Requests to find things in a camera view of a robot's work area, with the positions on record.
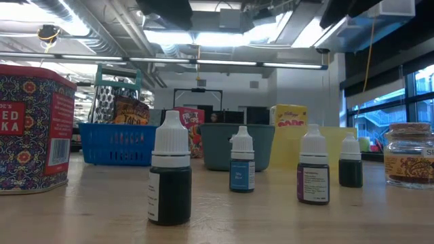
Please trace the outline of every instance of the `fluorescent light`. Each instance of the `fluorescent light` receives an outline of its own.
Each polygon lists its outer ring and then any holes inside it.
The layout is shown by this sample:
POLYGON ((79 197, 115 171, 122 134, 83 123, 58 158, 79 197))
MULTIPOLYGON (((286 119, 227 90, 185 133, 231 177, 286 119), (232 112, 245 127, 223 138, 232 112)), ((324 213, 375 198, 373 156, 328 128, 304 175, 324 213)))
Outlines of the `fluorescent light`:
POLYGON ((0 20, 54 23, 56 16, 33 4, 0 3, 0 20))
POLYGON ((121 57, 108 57, 108 56, 62 55, 62 57, 71 60, 122 61, 121 57))
POLYGON ((222 1, 221 3, 218 3, 217 1, 190 1, 190 6, 193 11, 202 12, 219 12, 221 9, 241 9, 241 3, 235 1, 222 1))
POLYGON ((268 43, 271 43, 271 42, 274 42, 277 40, 277 38, 280 36, 280 33, 282 33, 283 28, 285 28, 288 21, 290 21, 292 13, 294 13, 294 12, 293 11, 286 12, 283 15, 283 17, 280 17, 280 20, 277 20, 280 15, 276 16, 276 22, 278 22, 279 24, 277 25, 277 28, 275 29, 273 34, 270 35, 268 43))
POLYGON ((347 21, 347 17, 344 17, 342 20, 340 20, 338 22, 338 24, 335 24, 332 29, 330 29, 329 31, 327 31, 327 29, 325 30, 326 33, 325 35, 323 35, 318 41, 315 42, 314 46, 318 47, 319 45, 321 45, 325 40, 327 40, 336 30, 338 30, 338 28, 340 26, 342 26, 345 22, 347 21))
POLYGON ((206 47, 239 47, 249 43, 242 34, 199 33, 196 44, 206 47))
POLYGON ((314 17, 299 34, 291 47, 312 47, 323 35, 324 30, 320 27, 320 22, 321 20, 318 17, 314 17))
POLYGON ((0 52, 0 56, 19 57, 19 58, 54 58, 53 54, 30 54, 30 53, 15 53, 15 52, 0 52))
POLYGON ((193 39, 186 32, 144 30, 144 35, 146 35, 146 38, 148 39, 149 42, 157 43, 160 45, 193 43, 193 39))
POLYGON ((248 40, 248 42, 268 39, 273 34, 276 26, 277 23, 261 24, 260 26, 255 26, 252 30, 244 33, 243 36, 248 40))
POLYGON ((271 68, 306 68, 306 69, 322 69, 322 65, 315 64, 285 64, 285 63, 264 63, 264 67, 271 68))
POLYGON ((256 66, 256 62, 225 61, 225 60, 198 60, 197 63, 198 64, 225 64, 225 65, 256 66))
POLYGON ((130 58, 132 62, 161 62, 174 64, 188 64, 190 60, 181 58, 130 58))

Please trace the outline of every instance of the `green liquid bottle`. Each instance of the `green liquid bottle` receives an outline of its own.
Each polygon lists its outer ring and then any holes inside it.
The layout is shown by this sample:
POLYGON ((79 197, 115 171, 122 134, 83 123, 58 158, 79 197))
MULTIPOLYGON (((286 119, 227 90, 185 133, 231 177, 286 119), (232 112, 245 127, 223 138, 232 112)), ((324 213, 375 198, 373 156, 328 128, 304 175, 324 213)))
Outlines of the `green liquid bottle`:
POLYGON ((360 146, 353 133, 347 133, 347 137, 342 142, 339 159, 339 184, 353 188, 363 186, 363 163, 360 146))

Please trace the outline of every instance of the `dropper bottle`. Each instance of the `dropper bottle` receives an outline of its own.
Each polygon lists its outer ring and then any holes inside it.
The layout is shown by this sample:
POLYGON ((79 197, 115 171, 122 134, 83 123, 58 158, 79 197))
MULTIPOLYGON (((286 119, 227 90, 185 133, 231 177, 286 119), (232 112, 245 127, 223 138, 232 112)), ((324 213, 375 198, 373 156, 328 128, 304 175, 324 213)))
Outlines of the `dropper bottle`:
POLYGON ((330 169, 326 138, 316 124, 308 125, 301 139, 297 167, 297 198, 301 203, 327 205, 330 202, 330 169))
POLYGON ((158 225, 183 224, 191 215, 191 167, 189 135, 178 111, 166 112, 152 154, 148 219, 158 225))
POLYGON ((347 133, 342 141, 339 159, 339 184, 346 187, 363 186, 363 163, 361 162, 359 142, 353 133, 347 133))
POLYGON ((255 189, 255 152, 247 126, 239 127, 238 133, 231 138, 231 143, 229 188, 233 192, 252 192, 255 189))

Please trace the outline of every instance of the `white label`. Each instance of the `white label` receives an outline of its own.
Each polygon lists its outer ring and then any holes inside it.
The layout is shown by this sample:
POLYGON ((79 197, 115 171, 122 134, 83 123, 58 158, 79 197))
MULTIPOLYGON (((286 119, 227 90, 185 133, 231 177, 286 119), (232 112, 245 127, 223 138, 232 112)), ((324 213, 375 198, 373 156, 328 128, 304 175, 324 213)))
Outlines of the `white label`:
POLYGON ((255 189, 255 162, 249 162, 249 190, 255 189))
POLYGON ((50 159, 48 161, 48 166, 68 163, 70 145, 70 139, 53 138, 52 143, 50 144, 50 159))
POLYGON ((149 172, 148 218, 154 221, 158 221, 159 188, 160 175, 149 172))
POLYGON ((327 169, 303 168, 303 199, 328 201, 327 169))
POLYGON ((424 158, 434 158, 434 148, 424 148, 423 149, 424 158))

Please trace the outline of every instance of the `yellow cord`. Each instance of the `yellow cord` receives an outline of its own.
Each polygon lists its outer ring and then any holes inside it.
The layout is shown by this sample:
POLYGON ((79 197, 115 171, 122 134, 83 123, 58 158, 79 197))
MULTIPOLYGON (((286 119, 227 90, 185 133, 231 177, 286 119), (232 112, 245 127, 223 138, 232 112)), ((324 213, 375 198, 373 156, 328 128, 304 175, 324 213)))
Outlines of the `yellow cord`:
POLYGON ((40 36, 39 36, 39 31, 40 31, 40 30, 38 30, 38 32, 37 32, 36 34, 38 35, 38 38, 39 38, 40 40, 50 40, 50 39, 53 39, 54 37, 57 37, 57 35, 59 35, 59 33, 60 33, 60 29, 58 29, 58 30, 57 30, 57 33, 54 34, 54 35, 52 35, 51 37, 40 37, 40 36))
MULTIPOLYGON (((368 84, 369 66, 370 66, 370 64, 371 64, 371 55, 372 55, 372 44, 373 44, 373 42, 374 42, 375 19, 376 19, 376 17, 374 17, 374 20, 372 21, 371 42, 370 42, 370 45, 369 45, 368 63, 366 64, 365 83, 364 83, 364 85, 363 85, 363 91, 362 91, 362 93, 365 92, 365 90, 366 90, 366 85, 368 84)), ((356 124, 356 122, 357 122, 357 119, 359 118, 360 106, 361 106, 361 103, 360 103, 359 106, 357 107, 357 115, 356 115, 355 120, 354 120, 354 127, 355 127, 355 124, 356 124)))

